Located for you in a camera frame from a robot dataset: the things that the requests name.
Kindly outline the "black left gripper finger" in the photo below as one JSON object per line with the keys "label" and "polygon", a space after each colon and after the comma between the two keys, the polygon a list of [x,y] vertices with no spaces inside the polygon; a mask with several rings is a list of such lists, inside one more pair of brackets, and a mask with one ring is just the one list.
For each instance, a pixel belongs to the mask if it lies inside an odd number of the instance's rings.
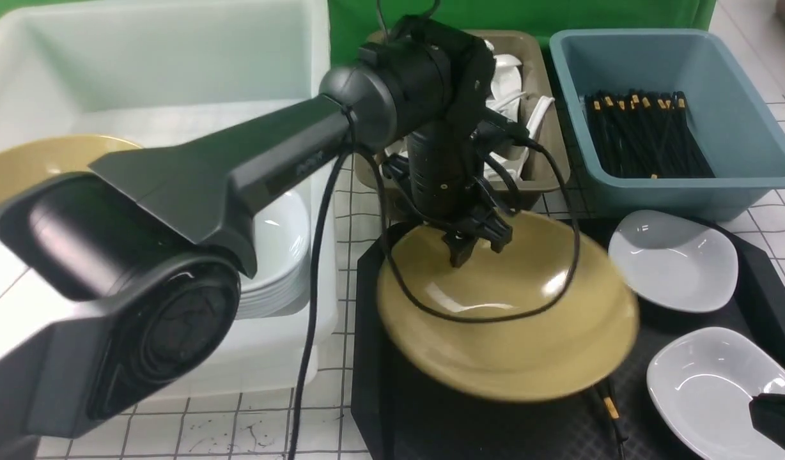
{"label": "black left gripper finger", "polygon": [[476,247],[478,238],[462,233],[445,233],[443,241],[450,251],[450,265],[452,268],[462,267],[471,257]]}
{"label": "black left gripper finger", "polygon": [[485,239],[490,242],[491,250],[500,254],[504,247],[512,241],[512,227],[504,220],[487,220],[485,222]]}

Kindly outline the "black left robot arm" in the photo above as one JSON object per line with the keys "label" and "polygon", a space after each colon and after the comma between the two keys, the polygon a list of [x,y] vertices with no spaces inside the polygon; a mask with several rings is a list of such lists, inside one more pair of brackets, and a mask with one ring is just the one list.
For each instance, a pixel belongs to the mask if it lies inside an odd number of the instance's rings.
{"label": "black left robot arm", "polygon": [[406,15],[306,101],[169,148],[109,153],[0,203],[0,244],[61,297],[30,312],[0,299],[0,459],[41,437],[77,438],[196,369],[237,316],[258,270],[253,219],[333,165],[311,251],[349,154],[409,149],[415,212],[450,238],[451,264],[511,228],[486,191],[474,132],[495,59],[463,30]]}

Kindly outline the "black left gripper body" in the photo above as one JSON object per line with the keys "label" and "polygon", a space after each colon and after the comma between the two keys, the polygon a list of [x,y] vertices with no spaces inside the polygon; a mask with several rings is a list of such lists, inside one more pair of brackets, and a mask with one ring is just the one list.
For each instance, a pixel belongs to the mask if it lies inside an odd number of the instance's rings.
{"label": "black left gripper body", "polygon": [[492,151],[511,143],[492,123],[461,137],[448,123],[428,123],[405,137],[406,157],[384,160],[383,175],[401,190],[409,215],[443,233],[485,240],[485,222],[506,221],[501,212],[509,209],[484,178],[484,165]]}

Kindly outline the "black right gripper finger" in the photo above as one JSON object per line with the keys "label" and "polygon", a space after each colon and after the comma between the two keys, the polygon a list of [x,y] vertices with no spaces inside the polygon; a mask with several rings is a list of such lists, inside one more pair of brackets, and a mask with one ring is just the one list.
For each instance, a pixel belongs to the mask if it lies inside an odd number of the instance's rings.
{"label": "black right gripper finger", "polygon": [[762,393],[749,403],[752,427],[785,450],[785,395]]}

